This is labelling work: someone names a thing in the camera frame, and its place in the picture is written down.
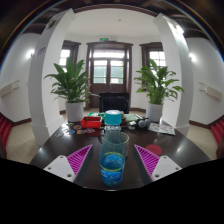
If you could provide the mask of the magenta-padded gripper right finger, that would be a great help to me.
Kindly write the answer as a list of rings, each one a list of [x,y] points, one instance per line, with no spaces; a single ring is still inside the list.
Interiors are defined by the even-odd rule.
[[[135,149],[152,181],[157,181],[181,170],[181,167],[167,155],[158,156],[139,145],[135,145]]]

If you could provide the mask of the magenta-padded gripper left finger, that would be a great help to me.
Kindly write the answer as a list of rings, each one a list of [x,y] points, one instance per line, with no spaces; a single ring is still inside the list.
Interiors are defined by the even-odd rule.
[[[67,181],[74,182],[91,149],[92,145],[87,145],[68,156],[59,155],[44,170]]]

